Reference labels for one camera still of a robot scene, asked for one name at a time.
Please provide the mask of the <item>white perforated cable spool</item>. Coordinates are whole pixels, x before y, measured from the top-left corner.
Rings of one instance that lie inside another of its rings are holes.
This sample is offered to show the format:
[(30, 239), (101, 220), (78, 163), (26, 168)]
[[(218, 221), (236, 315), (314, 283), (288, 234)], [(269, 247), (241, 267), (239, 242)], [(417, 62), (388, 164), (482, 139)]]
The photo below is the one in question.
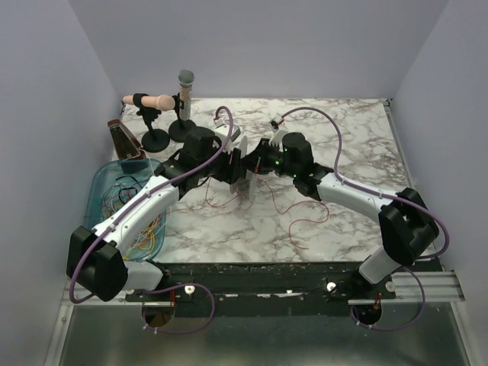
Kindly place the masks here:
[[(232, 147), (239, 148), (241, 151), (241, 157), (247, 155), (248, 138), (243, 134), (239, 142), (235, 141)], [(239, 170), (239, 177), (237, 180), (230, 184), (229, 190), (231, 194), (238, 194), (241, 198), (246, 198), (251, 204), (255, 201), (255, 193), (257, 188), (257, 175), (245, 167), (241, 167)]]

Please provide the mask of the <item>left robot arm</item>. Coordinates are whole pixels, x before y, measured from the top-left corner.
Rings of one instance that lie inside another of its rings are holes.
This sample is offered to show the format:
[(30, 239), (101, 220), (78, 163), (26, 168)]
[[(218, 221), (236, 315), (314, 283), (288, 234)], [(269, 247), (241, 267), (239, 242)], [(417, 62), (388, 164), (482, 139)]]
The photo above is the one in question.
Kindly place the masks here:
[(77, 228), (69, 241), (69, 289), (77, 284), (100, 300), (125, 290), (155, 290), (163, 272), (143, 259), (126, 260), (139, 234), (176, 204), (203, 178), (234, 185), (245, 172), (247, 138), (222, 125), (215, 130), (195, 127), (176, 154), (160, 163), (147, 183), (121, 209), (91, 229)]

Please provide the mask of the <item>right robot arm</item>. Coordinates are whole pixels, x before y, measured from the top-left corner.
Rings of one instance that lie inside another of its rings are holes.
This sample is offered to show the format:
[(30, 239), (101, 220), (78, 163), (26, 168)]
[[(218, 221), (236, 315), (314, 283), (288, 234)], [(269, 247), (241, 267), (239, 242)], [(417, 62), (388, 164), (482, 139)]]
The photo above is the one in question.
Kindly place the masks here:
[(280, 146), (261, 139), (242, 158), (242, 165), (255, 174), (290, 177), (303, 196), (338, 204), (378, 223), (382, 246), (358, 268), (361, 280), (369, 284), (379, 283), (402, 265), (412, 265), (439, 235), (417, 191), (381, 193), (340, 180), (333, 169), (314, 161), (312, 146), (302, 133), (285, 134)]

